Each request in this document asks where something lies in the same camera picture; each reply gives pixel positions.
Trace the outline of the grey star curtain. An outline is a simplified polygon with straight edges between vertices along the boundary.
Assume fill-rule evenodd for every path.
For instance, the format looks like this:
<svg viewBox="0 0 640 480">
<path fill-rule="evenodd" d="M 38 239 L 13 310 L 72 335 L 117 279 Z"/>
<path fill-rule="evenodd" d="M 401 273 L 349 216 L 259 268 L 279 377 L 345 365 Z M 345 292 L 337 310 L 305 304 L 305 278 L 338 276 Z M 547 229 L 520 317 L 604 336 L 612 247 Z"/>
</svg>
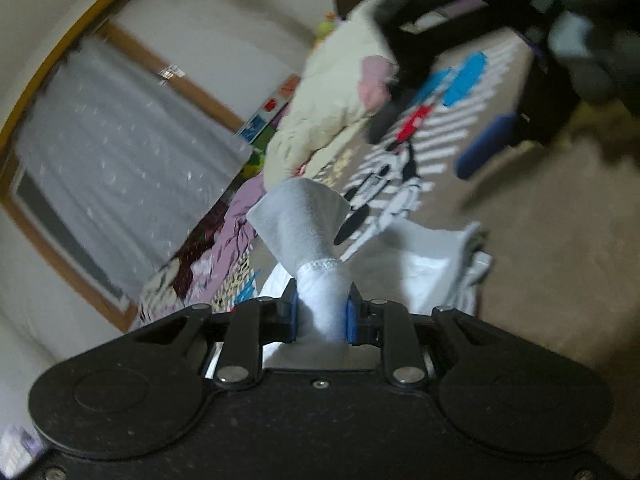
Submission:
<svg viewBox="0 0 640 480">
<path fill-rule="evenodd" d="M 253 150 L 89 37 L 32 104 L 15 153 L 76 242 L 137 299 Z"/>
</svg>

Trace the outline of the yellow plush toy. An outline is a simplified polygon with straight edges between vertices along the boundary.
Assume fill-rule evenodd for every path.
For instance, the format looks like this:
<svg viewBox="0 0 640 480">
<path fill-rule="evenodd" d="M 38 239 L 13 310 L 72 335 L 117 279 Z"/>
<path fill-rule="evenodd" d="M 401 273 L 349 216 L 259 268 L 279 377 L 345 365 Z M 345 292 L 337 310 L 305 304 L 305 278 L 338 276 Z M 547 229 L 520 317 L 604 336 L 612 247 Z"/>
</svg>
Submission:
<svg viewBox="0 0 640 480">
<path fill-rule="evenodd" d="M 340 23 L 341 19 L 335 13 L 328 12 L 316 28 L 316 40 L 314 40 L 314 43 L 321 44 L 334 32 Z"/>
</svg>

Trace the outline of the white quilted fleece garment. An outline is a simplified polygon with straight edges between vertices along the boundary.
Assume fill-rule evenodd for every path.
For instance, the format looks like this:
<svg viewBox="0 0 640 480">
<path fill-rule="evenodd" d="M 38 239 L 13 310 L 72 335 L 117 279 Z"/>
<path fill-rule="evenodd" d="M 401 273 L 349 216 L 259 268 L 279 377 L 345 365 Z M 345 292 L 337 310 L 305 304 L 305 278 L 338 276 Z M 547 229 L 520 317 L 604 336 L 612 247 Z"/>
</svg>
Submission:
<svg viewBox="0 0 640 480">
<path fill-rule="evenodd" d="M 268 296 L 280 296 L 286 280 L 294 278 L 302 303 L 296 341 L 268 344 L 265 366 L 376 367 L 377 348 L 353 347 L 346 339 L 346 306 L 352 287 L 363 298 L 396 301 L 416 314 L 429 314 L 437 307 L 476 313 L 477 287 L 492 263 L 481 248 L 479 223 L 446 231 L 395 219 L 341 260 L 333 241 L 347 213 L 341 195 L 304 178 L 277 185 L 248 212 L 248 221 L 279 263 L 262 290 Z"/>
</svg>

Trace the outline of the purple crumpled bedding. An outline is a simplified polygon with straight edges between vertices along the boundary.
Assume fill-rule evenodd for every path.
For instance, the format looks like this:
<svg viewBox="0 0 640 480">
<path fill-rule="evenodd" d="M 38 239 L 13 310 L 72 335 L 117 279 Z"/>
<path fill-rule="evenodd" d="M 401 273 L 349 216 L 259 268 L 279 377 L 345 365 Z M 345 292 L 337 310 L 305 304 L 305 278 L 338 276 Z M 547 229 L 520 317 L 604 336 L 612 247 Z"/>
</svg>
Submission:
<svg viewBox="0 0 640 480">
<path fill-rule="evenodd" d="M 241 184 L 224 210 L 206 214 L 195 232 L 143 286 L 138 322 L 149 324 L 192 304 L 209 304 L 253 243 L 246 215 L 264 196 L 261 174 Z"/>
</svg>

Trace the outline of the wooden window frame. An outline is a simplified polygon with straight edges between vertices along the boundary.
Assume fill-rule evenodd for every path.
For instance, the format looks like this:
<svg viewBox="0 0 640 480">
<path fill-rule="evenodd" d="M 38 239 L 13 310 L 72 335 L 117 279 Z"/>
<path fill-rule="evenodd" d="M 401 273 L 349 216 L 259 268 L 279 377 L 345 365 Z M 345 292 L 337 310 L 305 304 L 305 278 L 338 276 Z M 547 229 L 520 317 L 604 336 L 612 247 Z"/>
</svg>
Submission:
<svg viewBox="0 0 640 480">
<path fill-rule="evenodd" d="M 1 0 L 1 141 L 14 138 L 51 70 L 117 0 Z M 163 115 L 151 130 L 140 127 L 160 108 L 130 89 L 114 93 L 113 115 L 98 107 L 32 132 L 19 160 L 63 218 L 81 226 L 81 238 L 106 249 L 116 283 L 134 296 L 152 272 L 155 249 L 133 240 L 110 203 L 143 229 L 175 218 L 192 183 L 206 184 L 228 169 L 230 183 L 250 157 L 250 144 L 236 135 L 239 118 L 222 106 L 209 114 L 178 99 L 195 119 L 188 130 Z M 134 247 L 126 248 L 132 240 Z"/>
</svg>

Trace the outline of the colourful alphabet play fence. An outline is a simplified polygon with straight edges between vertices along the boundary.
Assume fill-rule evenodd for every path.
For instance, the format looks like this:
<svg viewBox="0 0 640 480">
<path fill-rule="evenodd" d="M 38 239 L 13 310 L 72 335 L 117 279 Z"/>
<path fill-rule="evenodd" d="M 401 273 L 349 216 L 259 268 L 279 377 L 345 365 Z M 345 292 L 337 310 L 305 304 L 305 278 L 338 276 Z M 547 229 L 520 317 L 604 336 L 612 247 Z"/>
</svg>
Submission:
<svg viewBox="0 0 640 480">
<path fill-rule="evenodd" d="M 253 150 L 250 159 L 241 170 L 243 179 L 255 177 L 262 171 L 267 146 L 276 133 L 280 120 L 288 111 L 288 104 L 294 96 L 299 81 L 299 76 L 295 74 L 286 78 L 236 133 L 250 144 Z"/>
</svg>

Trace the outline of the cream yellow quilt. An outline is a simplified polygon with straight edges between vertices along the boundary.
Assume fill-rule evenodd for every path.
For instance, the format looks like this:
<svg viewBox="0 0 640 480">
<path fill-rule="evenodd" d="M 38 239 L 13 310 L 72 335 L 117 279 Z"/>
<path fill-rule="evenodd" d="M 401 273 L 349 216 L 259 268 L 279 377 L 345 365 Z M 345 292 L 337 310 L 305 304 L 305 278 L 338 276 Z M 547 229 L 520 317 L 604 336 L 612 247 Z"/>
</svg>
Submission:
<svg viewBox="0 0 640 480">
<path fill-rule="evenodd" d="M 343 130 L 390 98 L 394 56 L 372 18 L 372 0 L 347 15 L 307 58 L 262 170 L 267 190 L 299 174 Z"/>
</svg>

